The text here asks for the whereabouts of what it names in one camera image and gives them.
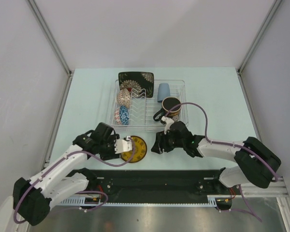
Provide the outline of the round black yellow saucer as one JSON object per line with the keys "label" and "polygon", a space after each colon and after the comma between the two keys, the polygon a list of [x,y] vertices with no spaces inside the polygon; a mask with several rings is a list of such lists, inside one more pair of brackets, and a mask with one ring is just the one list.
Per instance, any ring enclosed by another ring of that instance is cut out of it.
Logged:
{"label": "round black yellow saucer", "polygon": [[[135,144],[135,154],[133,158],[130,160],[130,163],[136,163],[141,161],[147,154],[147,144],[144,139],[139,136],[133,135],[131,138]],[[121,159],[127,161],[132,156],[132,151],[123,152],[121,154]]]}

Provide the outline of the white wire dish rack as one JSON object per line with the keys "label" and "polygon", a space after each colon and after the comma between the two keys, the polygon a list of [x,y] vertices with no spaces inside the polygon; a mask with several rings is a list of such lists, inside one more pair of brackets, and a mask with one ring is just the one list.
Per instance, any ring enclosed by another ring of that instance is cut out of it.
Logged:
{"label": "white wire dish rack", "polygon": [[186,101],[185,82],[183,80],[155,80],[153,97],[147,98],[145,93],[138,95],[134,90],[131,93],[131,105],[128,125],[120,125],[115,120],[115,111],[120,107],[116,102],[116,96],[120,91],[119,81],[115,80],[107,106],[106,123],[115,128],[116,131],[160,131],[164,126],[153,120],[154,114],[161,109],[158,103],[158,88],[161,83],[167,83],[170,88],[170,95],[178,98],[181,102]]}

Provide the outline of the red patterned white bowl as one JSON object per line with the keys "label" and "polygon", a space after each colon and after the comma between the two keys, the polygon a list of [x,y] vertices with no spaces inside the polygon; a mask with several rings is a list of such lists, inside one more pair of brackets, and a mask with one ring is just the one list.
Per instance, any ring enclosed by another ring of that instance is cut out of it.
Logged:
{"label": "red patterned white bowl", "polygon": [[116,108],[114,111],[114,121],[117,125],[121,125],[121,119],[120,119],[120,108]]}

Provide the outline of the blue patterned bowl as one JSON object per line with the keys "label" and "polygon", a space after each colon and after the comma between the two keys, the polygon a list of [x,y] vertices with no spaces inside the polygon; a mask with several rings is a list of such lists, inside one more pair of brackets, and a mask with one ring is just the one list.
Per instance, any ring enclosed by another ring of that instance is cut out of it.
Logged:
{"label": "blue patterned bowl", "polygon": [[119,117],[122,125],[128,125],[129,124],[129,110],[126,106],[122,105],[119,108]]}

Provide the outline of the red black mug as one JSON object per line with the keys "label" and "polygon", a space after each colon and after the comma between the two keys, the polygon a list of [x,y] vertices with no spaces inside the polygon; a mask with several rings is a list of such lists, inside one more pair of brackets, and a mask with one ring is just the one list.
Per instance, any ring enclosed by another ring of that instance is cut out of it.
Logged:
{"label": "red black mug", "polygon": [[176,97],[165,98],[161,103],[161,109],[154,114],[153,120],[158,122],[163,116],[166,116],[177,121],[181,112],[180,103],[181,101]]}

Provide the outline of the brown patterned bowl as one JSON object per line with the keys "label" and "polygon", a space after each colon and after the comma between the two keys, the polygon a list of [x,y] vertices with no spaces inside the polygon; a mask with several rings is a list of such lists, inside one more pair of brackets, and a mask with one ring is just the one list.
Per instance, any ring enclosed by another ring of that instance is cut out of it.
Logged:
{"label": "brown patterned bowl", "polygon": [[116,102],[120,106],[123,105],[126,108],[130,108],[131,106],[130,92],[126,88],[121,89],[116,96]]}

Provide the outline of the light blue cup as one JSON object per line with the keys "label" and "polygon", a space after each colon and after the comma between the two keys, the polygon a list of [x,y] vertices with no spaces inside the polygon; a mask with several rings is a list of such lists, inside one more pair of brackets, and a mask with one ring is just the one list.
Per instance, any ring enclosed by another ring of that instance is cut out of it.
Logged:
{"label": "light blue cup", "polygon": [[162,101],[165,98],[170,97],[170,96],[171,96],[171,93],[170,93],[169,84],[168,83],[159,84],[158,94],[157,94],[157,102],[162,103]]}

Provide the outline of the square black floral plate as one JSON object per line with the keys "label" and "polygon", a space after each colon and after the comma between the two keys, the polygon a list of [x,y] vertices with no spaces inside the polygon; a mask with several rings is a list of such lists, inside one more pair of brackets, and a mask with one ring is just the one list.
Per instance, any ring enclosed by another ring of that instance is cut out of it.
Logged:
{"label": "square black floral plate", "polygon": [[119,72],[119,89],[127,89],[139,97],[145,93],[147,98],[154,95],[154,74],[152,72]]}

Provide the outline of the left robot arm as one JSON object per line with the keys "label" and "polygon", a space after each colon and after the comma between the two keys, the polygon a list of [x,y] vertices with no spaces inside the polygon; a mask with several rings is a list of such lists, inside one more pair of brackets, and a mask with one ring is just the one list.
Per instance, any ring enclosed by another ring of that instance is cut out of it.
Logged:
{"label": "left robot arm", "polygon": [[77,193],[99,194],[97,176],[83,165],[90,158],[111,166],[109,160],[132,149],[129,137],[121,139],[114,128],[99,123],[94,130],[78,135],[68,149],[45,169],[13,189],[13,220],[16,224],[41,223],[63,200]]}

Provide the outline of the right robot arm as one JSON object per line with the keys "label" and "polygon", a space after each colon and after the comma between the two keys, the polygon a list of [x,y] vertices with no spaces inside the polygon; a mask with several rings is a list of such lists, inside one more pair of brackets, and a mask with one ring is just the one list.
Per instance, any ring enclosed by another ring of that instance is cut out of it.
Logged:
{"label": "right robot arm", "polygon": [[192,158],[218,158],[235,162],[233,168],[222,168],[213,182],[214,190],[226,193],[235,185],[251,183],[259,188],[268,188],[281,160],[255,137],[243,142],[227,143],[208,141],[203,135],[194,135],[181,122],[167,124],[156,133],[151,151],[157,154],[182,148]]}

